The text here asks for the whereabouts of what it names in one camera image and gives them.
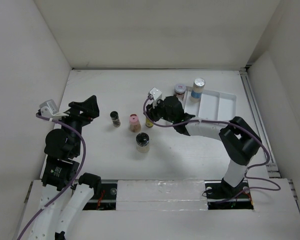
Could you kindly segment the white lid brown sauce jar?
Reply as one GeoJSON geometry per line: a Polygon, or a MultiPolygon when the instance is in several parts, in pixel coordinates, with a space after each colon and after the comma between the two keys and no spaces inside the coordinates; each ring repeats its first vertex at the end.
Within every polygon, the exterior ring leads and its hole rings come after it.
{"type": "Polygon", "coordinates": [[[186,86],[182,83],[178,83],[174,86],[174,96],[177,97],[179,100],[183,100],[186,93],[186,86]]]}

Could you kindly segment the black lid white powder jar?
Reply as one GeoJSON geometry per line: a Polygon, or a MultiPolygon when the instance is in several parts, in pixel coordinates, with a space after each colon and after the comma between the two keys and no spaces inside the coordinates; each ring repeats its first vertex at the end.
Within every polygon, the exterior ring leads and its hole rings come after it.
{"type": "Polygon", "coordinates": [[[150,138],[145,132],[140,132],[136,138],[136,149],[140,153],[147,153],[150,149],[150,138]]]}

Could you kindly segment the yellow label bottle cork cap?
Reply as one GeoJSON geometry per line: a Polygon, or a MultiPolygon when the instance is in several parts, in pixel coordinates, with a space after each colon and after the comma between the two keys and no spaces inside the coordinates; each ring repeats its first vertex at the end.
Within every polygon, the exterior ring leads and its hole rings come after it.
{"type": "Polygon", "coordinates": [[[146,121],[145,121],[145,125],[148,127],[148,128],[152,128],[154,125],[153,123],[147,118],[146,121]]]}

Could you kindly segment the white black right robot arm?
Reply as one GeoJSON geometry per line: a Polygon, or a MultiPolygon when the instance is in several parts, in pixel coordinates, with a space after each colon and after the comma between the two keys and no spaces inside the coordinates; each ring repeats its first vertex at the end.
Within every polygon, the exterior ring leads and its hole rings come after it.
{"type": "Polygon", "coordinates": [[[251,159],[262,146],[260,137],[247,122],[239,116],[229,121],[206,120],[185,112],[176,96],[161,99],[149,94],[143,105],[143,112],[153,123],[165,120],[167,127],[185,136],[199,136],[220,141],[230,162],[220,185],[212,190],[216,199],[226,199],[242,190],[242,182],[251,159]]]}

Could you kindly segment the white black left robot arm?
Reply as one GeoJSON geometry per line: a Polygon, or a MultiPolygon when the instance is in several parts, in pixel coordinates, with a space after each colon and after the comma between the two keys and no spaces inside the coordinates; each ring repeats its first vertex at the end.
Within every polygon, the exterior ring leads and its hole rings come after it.
{"type": "Polygon", "coordinates": [[[100,176],[79,175],[87,154],[82,129],[100,115],[97,97],[72,101],[68,106],[68,110],[60,112],[52,99],[39,106],[36,117],[60,128],[45,137],[46,161],[38,211],[18,239],[30,228],[30,240],[65,240],[88,201],[101,194],[100,176]]]}

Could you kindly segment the blue label silver lid jar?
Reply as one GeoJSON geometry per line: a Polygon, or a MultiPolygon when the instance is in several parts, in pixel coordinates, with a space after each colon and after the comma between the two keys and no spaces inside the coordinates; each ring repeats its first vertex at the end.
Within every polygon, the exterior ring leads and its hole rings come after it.
{"type": "Polygon", "coordinates": [[[206,81],[203,78],[196,78],[193,81],[193,86],[190,93],[190,100],[192,102],[197,103],[200,101],[205,84],[206,81]]]}

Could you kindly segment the pink lid spice jar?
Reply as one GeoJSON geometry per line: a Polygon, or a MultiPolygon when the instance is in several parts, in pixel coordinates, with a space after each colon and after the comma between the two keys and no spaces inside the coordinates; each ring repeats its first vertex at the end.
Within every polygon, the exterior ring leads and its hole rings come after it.
{"type": "Polygon", "coordinates": [[[141,130],[139,117],[135,113],[129,117],[129,130],[133,133],[138,133],[141,130]]]}

